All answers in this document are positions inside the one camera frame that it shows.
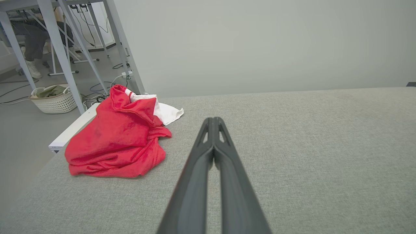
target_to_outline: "person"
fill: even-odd
[[[36,68],[34,60],[42,59],[43,47],[45,46],[46,39],[49,37],[48,34],[45,33],[47,30],[44,29],[40,23],[38,23],[30,14],[25,11],[8,12],[8,15],[15,34],[25,36],[25,46],[21,49],[30,74],[33,78],[41,78],[42,74]],[[60,21],[57,21],[57,23],[58,26],[64,30],[64,23]],[[64,34],[62,32],[60,34],[62,43],[66,45]],[[67,35],[71,40],[74,40],[72,30],[68,24]],[[74,44],[70,40],[68,40],[68,47],[69,50],[75,56],[77,56],[77,58],[81,57],[75,52]]]

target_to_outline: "fold in red cloth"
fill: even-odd
[[[158,137],[172,137],[153,115],[156,98],[133,103],[115,85],[96,117],[70,140],[65,151],[71,175],[136,177],[165,159]]]

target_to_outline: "gray pants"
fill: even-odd
[[[25,35],[25,59],[27,61],[33,61],[34,59],[42,59],[43,47],[45,46],[48,35],[45,33],[46,29],[42,27],[36,20],[26,21],[11,21],[15,34]],[[58,26],[64,30],[64,23],[57,22]],[[65,45],[65,36],[61,32],[62,43]],[[74,40],[71,28],[67,24],[67,35]],[[72,42],[68,40],[68,46],[74,46]]]

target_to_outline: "green cloth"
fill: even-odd
[[[60,85],[55,85],[53,87],[50,87],[48,89],[45,89],[42,92],[36,94],[36,96],[37,97],[51,97],[51,96],[56,96],[56,95],[59,95],[59,94],[63,93],[64,90],[65,90],[65,87],[62,87]]]

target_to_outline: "white cloth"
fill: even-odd
[[[172,106],[160,103],[157,100],[156,94],[137,95],[129,89],[126,89],[126,91],[124,92],[127,94],[127,96],[130,97],[131,102],[135,102],[137,100],[142,99],[156,98],[155,109],[153,111],[153,114],[157,116],[163,122],[164,125],[173,123],[175,120],[179,119],[183,115],[183,108],[181,110],[178,110]]]

